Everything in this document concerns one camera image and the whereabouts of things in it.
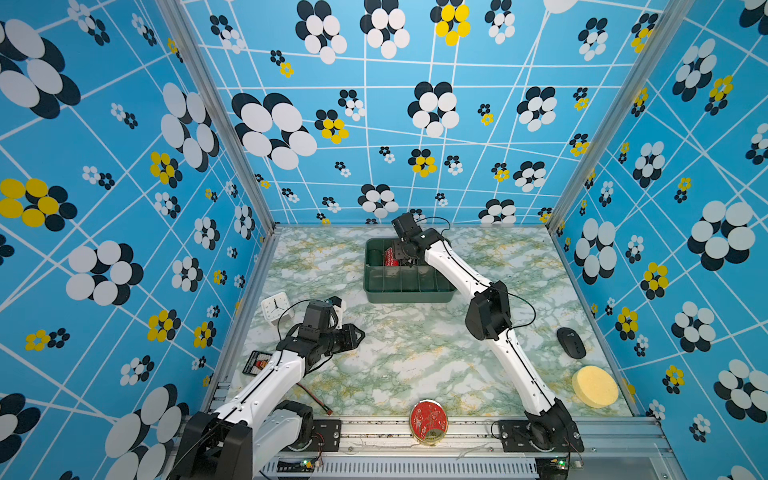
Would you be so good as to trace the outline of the black grey argyle sock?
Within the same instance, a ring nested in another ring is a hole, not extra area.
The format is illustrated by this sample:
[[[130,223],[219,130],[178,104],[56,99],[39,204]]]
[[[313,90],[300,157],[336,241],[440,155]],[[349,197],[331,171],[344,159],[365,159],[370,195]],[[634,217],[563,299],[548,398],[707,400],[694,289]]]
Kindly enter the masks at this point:
[[[391,250],[391,264],[393,266],[413,266],[415,260],[408,255],[401,246],[395,245]]]

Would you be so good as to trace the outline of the green compartment tray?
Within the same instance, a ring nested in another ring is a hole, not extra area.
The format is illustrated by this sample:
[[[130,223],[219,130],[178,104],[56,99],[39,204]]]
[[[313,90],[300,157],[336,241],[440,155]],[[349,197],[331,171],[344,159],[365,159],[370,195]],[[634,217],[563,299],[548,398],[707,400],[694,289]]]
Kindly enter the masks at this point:
[[[383,254],[393,247],[395,238],[372,238],[365,243],[363,290],[369,302],[394,303],[447,303],[456,288],[437,270],[427,264],[413,266],[370,267],[366,252],[380,249]]]

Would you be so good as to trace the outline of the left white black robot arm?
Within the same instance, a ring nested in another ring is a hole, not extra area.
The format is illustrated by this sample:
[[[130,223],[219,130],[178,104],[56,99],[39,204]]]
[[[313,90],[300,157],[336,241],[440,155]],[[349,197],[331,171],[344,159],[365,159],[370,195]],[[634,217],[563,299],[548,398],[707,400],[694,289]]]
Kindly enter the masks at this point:
[[[191,417],[170,479],[252,479],[284,448],[309,442],[312,408],[284,396],[334,355],[357,349],[365,332],[343,321],[346,304],[338,296],[305,304],[303,321],[247,386],[215,411]]]

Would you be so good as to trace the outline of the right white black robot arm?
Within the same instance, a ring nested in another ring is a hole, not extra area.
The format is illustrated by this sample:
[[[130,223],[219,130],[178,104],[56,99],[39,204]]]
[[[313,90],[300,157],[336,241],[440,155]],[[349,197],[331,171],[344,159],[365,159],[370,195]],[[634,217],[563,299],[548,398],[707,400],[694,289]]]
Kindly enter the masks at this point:
[[[510,300],[502,281],[491,281],[451,247],[432,227],[422,228],[410,213],[392,221],[397,235],[394,256],[399,261],[421,261],[442,274],[468,301],[465,326],[494,353],[515,387],[528,420],[528,436],[540,451],[565,444],[582,453],[584,445],[576,422],[563,401],[546,385],[516,337]]]

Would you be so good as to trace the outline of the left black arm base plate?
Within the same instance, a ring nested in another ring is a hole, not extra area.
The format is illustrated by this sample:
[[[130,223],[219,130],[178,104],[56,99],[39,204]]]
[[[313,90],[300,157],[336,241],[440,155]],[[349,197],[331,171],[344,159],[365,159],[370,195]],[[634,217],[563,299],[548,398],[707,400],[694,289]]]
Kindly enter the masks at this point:
[[[342,433],[342,421],[338,419],[314,420],[310,435],[305,441],[288,445],[284,452],[337,452]]]

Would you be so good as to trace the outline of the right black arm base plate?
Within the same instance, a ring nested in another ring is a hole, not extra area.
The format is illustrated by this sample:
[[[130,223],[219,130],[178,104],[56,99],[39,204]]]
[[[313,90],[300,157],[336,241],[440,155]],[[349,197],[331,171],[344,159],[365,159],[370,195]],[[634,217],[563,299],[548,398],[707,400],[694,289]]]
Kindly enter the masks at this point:
[[[583,453],[583,437],[575,422],[571,422],[559,440],[549,447],[533,443],[526,420],[497,420],[490,427],[491,436],[500,441],[505,453]]]

